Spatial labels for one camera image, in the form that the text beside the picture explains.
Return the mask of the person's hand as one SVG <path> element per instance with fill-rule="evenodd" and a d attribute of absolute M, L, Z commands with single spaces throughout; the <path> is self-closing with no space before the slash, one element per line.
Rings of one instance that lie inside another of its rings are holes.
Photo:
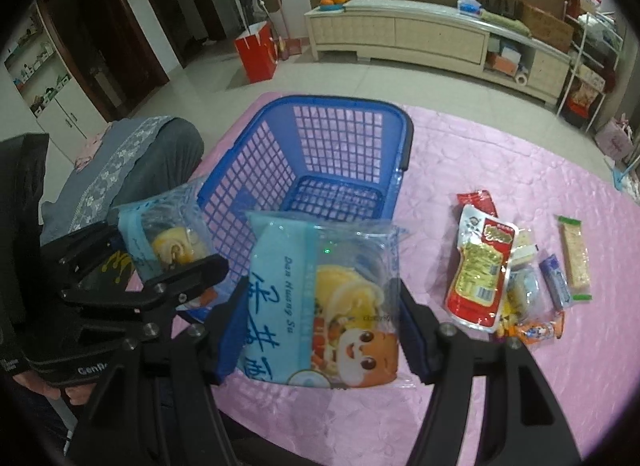
<path fill-rule="evenodd" d="M 58 400 L 62 396 L 60 388 L 50 386 L 33 371 L 17 374 L 13 377 L 13 380 L 26 389 L 35 392 L 35 394 L 41 394 L 50 400 Z M 94 388 L 96 388 L 96 384 L 88 384 L 68 387 L 64 391 L 66 397 L 70 400 L 70 404 L 79 406 L 88 403 Z"/>

